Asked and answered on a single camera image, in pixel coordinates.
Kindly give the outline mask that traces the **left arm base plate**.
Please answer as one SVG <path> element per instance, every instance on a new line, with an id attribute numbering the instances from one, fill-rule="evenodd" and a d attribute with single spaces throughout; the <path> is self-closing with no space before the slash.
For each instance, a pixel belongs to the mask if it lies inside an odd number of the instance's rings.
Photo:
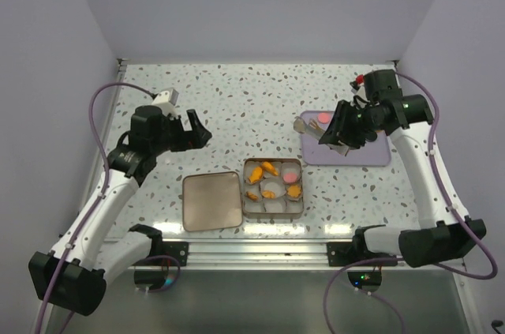
<path id="1" fill-rule="evenodd" d="M 155 245 L 146 259 L 147 265 L 175 265 L 175 261 L 160 258 L 160 256 L 169 256 L 176 259 L 181 267 L 187 265 L 189 255 L 189 244 L 187 242 L 163 241 Z"/>

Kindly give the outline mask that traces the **metal tongs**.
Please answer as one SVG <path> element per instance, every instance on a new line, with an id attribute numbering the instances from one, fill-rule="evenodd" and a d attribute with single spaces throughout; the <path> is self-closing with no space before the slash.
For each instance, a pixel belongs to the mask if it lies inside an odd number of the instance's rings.
<path id="1" fill-rule="evenodd" d="M 294 118 L 293 129 L 299 134 L 307 134 L 315 140 L 319 140 L 325 133 L 317 124 L 306 123 L 301 117 Z M 346 156 L 350 148 L 344 144 L 326 144 L 332 151 L 337 152 L 342 156 Z"/>

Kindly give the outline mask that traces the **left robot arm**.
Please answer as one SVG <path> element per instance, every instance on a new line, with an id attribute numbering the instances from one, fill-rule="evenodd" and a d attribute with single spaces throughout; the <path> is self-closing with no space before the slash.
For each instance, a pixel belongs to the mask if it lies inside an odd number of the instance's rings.
<path id="1" fill-rule="evenodd" d="M 98 186 L 68 231 L 48 253 L 35 253 L 28 270 L 38 298 L 83 316 L 93 313 L 107 285 L 129 266 L 155 265 L 167 256 L 160 230 L 133 225 L 115 250 L 100 254 L 118 214 L 165 152 L 201 149 L 211 139 L 195 110 L 181 117 L 153 104 L 138 107 L 129 130 L 108 154 Z"/>

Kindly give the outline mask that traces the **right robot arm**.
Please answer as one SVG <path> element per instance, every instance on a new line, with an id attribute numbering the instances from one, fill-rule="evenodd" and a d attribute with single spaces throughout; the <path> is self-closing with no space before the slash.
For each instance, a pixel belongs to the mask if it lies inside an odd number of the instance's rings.
<path id="1" fill-rule="evenodd" d="M 358 228 L 351 246 L 353 259 L 369 265 L 381 255 L 400 257 L 417 268 L 463 258 L 486 235 L 486 226 L 470 217 L 452 186 L 435 139 L 434 103 L 425 94 L 404 95 L 392 69 L 372 71 L 352 85 L 355 96 L 338 102 L 318 142 L 332 149 L 357 150 L 379 132 L 385 133 L 406 169 L 420 226 Z"/>

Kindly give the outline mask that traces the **gold tin lid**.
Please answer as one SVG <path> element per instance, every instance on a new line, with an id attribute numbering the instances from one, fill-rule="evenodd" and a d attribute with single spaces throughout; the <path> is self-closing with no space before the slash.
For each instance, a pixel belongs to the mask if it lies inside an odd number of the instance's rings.
<path id="1" fill-rule="evenodd" d="M 182 226 L 188 232 L 242 224 L 240 178 L 236 172 L 190 175 L 182 183 Z"/>

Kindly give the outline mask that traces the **orange fish cookie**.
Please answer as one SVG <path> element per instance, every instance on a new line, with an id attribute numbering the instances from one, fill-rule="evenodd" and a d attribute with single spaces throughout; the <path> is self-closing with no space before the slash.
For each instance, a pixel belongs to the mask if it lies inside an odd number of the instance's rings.
<path id="1" fill-rule="evenodd" d="M 264 176 L 264 169 L 262 167 L 255 167 L 249 174 L 247 181 L 250 185 L 254 185 L 262 180 Z"/>
<path id="2" fill-rule="evenodd" d="M 264 161 L 261 163 L 261 167 L 264 169 L 265 172 L 267 172 L 268 174 L 270 175 L 273 175 L 273 176 L 278 176 L 279 175 L 279 172 L 277 171 L 277 169 L 275 168 L 275 166 L 268 162 L 268 161 Z"/>

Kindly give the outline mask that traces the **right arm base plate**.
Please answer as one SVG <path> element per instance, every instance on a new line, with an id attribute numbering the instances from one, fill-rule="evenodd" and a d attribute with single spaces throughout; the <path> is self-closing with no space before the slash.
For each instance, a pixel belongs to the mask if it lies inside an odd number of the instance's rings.
<path id="1" fill-rule="evenodd" d="M 386 253 L 359 250 L 352 242 L 327 242 L 327 263 L 330 267 L 343 267 L 359 261 L 371 260 L 367 265 L 395 267 L 398 258 Z"/>

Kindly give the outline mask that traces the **pink round cookie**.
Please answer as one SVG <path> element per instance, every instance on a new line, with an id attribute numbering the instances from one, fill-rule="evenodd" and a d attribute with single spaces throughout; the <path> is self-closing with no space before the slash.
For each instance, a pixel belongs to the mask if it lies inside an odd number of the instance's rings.
<path id="1" fill-rule="evenodd" d="M 294 172 L 289 172 L 285 173 L 282 178 L 285 183 L 290 184 L 295 183 L 298 180 L 298 175 Z"/>

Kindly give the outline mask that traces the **small orange flower cookie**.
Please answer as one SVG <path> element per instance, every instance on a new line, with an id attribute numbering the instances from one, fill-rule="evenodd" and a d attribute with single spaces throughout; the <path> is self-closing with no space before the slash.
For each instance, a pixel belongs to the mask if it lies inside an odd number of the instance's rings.
<path id="1" fill-rule="evenodd" d="M 252 192 L 248 191 L 246 193 L 246 196 L 247 196 L 247 198 L 249 198 L 252 201 L 257 201 L 258 200 L 258 196 L 256 194 L 252 193 Z"/>

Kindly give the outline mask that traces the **orange round cookie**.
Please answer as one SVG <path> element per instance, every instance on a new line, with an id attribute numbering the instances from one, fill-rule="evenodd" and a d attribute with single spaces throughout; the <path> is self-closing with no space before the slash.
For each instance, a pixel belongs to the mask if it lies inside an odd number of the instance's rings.
<path id="1" fill-rule="evenodd" d="M 266 199 L 275 199 L 276 198 L 276 194 L 270 190 L 264 190 L 261 192 L 261 194 Z"/>

